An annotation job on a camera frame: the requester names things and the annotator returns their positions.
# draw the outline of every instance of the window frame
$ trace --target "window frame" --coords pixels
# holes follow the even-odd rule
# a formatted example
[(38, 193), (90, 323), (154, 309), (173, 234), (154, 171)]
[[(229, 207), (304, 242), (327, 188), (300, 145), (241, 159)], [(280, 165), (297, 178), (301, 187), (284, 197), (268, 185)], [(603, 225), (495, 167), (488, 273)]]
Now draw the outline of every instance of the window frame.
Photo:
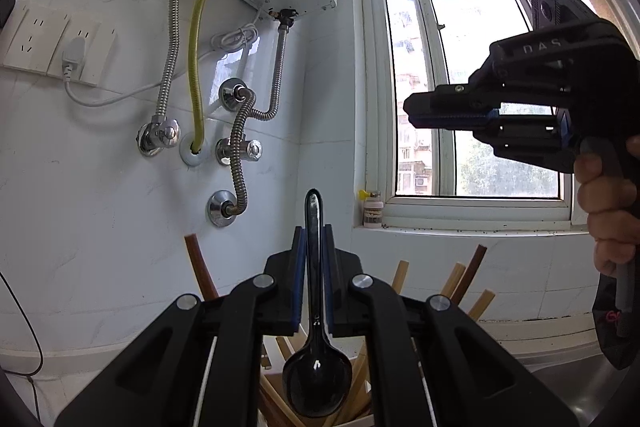
[[(367, 76), (367, 160), (366, 184), (380, 191), (385, 210), (383, 222), (392, 227), (439, 230), (569, 230), (586, 223), (585, 214), (575, 203), (577, 184), (573, 176), (560, 176), (560, 199), (467, 198), (455, 196), (396, 196), (398, 147), (396, 93), (392, 68), (392, 49), (386, 0), (362, 0)], [(530, 0), (516, 0), (530, 27)], [(607, 0), (620, 21), (623, 33), (638, 55), (638, 20), (629, 20), (620, 0)], [(372, 7), (383, 6), (384, 9)], [(442, 40), (434, 33), (437, 21), (430, 0), (416, 0), (418, 26), (423, 42), (428, 78), (447, 78)], [(455, 186), (453, 132), (434, 130), (432, 139), (432, 184)], [(454, 168), (440, 169), (451, 163)]]

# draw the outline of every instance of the window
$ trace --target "window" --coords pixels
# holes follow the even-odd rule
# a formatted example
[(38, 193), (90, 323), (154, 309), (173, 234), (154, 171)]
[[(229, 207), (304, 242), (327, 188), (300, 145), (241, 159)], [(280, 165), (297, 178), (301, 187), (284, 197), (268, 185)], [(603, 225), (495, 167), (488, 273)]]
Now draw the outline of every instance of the window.
[[(636, 28), (619, 24), (625, 21), (620, 3), (583, 1), (637, 49)], [(530, 0), (363, 3), (368, 90), (372, 82), (375, 88), (367, 110), (368, 134), (376, 138), (367, 139), (367, 186), (381, 190), (385, 222), (460, 229), (463, 219), (476, 230), (495, 230), (489, 221), (504, 221), (507, 229), (540, 228), (540, 221), (546, 230), (568, 227), (572, 176), (497, 158), (471, 132), (414, 129), (402, 110), (412, 92), (468, 82), (491, 42), (530, 31)], [(552, 108), (504, 103), (500, 113), (552, 114)]]

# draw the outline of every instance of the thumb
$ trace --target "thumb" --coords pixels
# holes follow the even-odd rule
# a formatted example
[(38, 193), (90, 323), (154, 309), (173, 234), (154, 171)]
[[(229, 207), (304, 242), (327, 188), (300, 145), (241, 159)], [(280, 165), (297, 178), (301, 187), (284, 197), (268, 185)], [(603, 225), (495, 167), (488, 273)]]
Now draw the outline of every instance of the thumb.
[(626, 141), (626, 150), (631, 156), (640, 159), (640, 135), (632, 136)]

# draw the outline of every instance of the spoon handle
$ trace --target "spoon handle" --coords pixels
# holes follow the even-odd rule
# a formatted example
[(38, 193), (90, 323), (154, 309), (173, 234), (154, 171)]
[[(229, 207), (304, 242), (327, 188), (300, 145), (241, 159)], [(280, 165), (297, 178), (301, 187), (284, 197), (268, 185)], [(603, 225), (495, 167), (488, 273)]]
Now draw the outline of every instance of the spoon handle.
[(305, 198), (306, 270), (309, 287), (309, 335), (308, 340), (324, 330), (322, 313), (321, 233), (322, 198), (312, 188)]

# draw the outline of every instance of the blue gripper pad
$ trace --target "blue gripper pad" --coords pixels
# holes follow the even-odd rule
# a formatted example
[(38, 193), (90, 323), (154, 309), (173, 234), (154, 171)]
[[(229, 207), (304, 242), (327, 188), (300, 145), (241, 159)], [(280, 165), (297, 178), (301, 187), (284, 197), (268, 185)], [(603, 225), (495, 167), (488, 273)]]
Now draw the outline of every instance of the blue gripper pad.
[(324, 282), (324, 304), (326, 311), (326, 325), (329, 333), (334, 333), (334, 300), (331, 287), (331, 271), (329, 270), (329, 256), (326, 249), (326, 226), (322, 227), (322, 281)]
[(291, 326), (294, 331), (298, 331), (300, 327), (300, 319), (302, 318), (302, 292), (304, 291), (305, 278), (305, 261), (306, 261), (306, 230), (302, 229), (300, 241), (298, 242), (298, 251), (296, 254), (296, 278), (291, 287)]
[(420, 115), (412, 118), (412, 120), (414, 124), (419, 124), (421, 128), (426, 129), (473, 130), (474, 128), (484, 127), (499, 116), (500, 111), (492, 109), (488, 112)]

